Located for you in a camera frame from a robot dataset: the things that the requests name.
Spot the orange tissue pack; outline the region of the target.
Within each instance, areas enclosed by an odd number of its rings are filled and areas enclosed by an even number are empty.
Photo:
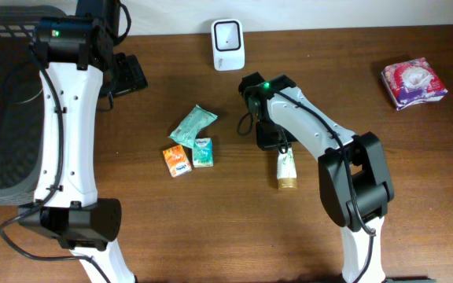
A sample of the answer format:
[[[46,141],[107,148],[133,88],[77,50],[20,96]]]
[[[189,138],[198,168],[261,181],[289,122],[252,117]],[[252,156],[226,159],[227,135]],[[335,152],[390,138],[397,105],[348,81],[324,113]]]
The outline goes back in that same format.
[[[163,156],[172,178],[192,171],[191,163],[182,145],[175,145],[169,149],[165,149]]]

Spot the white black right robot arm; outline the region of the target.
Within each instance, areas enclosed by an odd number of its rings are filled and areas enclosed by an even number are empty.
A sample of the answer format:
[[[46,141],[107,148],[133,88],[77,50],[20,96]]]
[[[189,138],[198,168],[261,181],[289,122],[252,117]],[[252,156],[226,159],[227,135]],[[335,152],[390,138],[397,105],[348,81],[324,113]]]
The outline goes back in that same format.
[[[265,80],[254,72],[238,92],[260,149],[288,153],[299,142],[315,158],[322,206],[341,231],[341,280],[385,282],[381,228],[395,193],[379,138],[332,121],[287,75]]]

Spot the white conditioner tube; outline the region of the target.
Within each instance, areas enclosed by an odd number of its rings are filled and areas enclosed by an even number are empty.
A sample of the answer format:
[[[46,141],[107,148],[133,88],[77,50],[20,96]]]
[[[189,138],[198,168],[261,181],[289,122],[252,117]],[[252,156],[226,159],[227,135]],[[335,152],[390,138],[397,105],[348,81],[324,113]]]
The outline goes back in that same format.
[[[277,158],[277,181],[279,190],[297,189],[297,174],[293,149],[279,153]]]

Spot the teal Kleenex tissue pack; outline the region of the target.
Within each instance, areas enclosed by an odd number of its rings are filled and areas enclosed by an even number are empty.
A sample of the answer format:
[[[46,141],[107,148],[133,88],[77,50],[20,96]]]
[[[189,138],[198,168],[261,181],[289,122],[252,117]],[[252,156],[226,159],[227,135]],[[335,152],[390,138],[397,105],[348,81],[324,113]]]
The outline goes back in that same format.
[[[212,167],[214,165],[212,153],[212,140],[210,138],[197,138],[193,144],[193,166]]]

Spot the red purple tissue pack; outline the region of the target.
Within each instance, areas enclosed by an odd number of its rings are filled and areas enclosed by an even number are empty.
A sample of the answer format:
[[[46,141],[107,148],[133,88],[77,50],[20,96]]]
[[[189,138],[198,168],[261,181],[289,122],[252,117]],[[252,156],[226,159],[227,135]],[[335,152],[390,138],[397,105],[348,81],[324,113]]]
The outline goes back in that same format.
[[[386,66],[381,72],[381,81],[397,111],[440,101],[448,93],[425,57]]]

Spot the teal wet wipes pack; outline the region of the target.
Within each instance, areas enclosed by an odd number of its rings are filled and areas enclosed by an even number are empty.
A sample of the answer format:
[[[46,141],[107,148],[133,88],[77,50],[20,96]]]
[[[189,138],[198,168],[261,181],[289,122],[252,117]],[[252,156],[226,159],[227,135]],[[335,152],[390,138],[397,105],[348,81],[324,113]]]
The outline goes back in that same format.
[[[199,105],[195,105],[192,111],[171,132],[169,138],[184,147],[192,149],[198,133],[216,121],[217,118],[216,114],[203,109]]]

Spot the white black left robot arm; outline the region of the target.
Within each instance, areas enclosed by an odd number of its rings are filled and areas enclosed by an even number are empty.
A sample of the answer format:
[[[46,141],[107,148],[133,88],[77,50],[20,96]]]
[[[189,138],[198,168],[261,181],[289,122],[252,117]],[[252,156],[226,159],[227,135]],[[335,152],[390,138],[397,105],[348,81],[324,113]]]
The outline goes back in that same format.
[[[43,90],[42,161],[17,221],[69,250],[93,282],[136,281],[117,240],[121,203],[100,198],[94,179],[98,100],[148,85],[137,58],[115,52],[128,14],[119,1],[80,1],[71,16],[41,19],[30,47]]]

